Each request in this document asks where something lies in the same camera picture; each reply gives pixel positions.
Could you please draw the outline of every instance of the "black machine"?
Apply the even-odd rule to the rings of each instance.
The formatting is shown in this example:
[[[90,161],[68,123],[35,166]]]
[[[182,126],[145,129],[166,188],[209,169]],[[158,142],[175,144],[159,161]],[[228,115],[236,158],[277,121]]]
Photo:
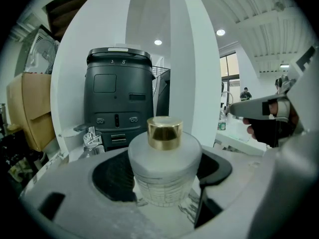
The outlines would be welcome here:
[[[153,117],[150,54],[129,48],[97,48],[87,57],[85,124],[102,133],[105,150],[128,146]]]

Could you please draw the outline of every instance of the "machine lid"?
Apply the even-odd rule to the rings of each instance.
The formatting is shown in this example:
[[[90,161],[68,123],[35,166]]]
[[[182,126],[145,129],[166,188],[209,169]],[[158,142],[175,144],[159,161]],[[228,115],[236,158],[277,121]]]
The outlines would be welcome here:
[[[133,54],[133,55],[140,55],[143,57],[148,58],[151,62],[151,55],[145,51],[142,50],[136,50],[136,49],[130,49],[130,48],[120,48],[120,47],[106,47],[106,48],[96,48],[89,51],[88,58],[92,56],[93,54],[99,54],[104,53],[106,56],[112,55],[112,53],[127,53],[127,54]]]

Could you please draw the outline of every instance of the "person in black shirt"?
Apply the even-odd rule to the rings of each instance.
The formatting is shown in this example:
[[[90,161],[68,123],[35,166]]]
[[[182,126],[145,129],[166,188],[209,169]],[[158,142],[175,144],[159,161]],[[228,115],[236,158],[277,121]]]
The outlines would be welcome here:
[[[248,92],[248,88],[245,87],[245,88],[244,88],[244,92],[240,93],[240,100],[241,100],[241,101],[245,101],[245,100],[249,100],[249,99],[251,99],[251,98],[252,98],[252,96],[251,96],[251,94]]]

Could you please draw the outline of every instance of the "window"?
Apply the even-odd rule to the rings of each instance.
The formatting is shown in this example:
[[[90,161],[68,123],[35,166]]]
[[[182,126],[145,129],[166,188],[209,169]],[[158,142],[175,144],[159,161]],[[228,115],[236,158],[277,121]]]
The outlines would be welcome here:
[[[224,93],[221,102],[224,103],[224,106],[229,105],[230,103],[239,102],[240,80],[236,53],[220,58],[220,72],[222,82],[225,86],[224,91],[229,91],[234,98],[234,100],[232,100],[228,93]]]

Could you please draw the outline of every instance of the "fluorescent light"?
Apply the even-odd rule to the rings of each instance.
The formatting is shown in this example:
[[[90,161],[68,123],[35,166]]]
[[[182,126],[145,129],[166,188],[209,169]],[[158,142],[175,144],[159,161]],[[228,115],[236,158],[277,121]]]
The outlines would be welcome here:
[[[217,35],[222,36],[225,34],[225,30],[224,29],[220,29],[216,32]]]
[[[155,40],[154,42],[156,45],[161,45],[161,40]]]

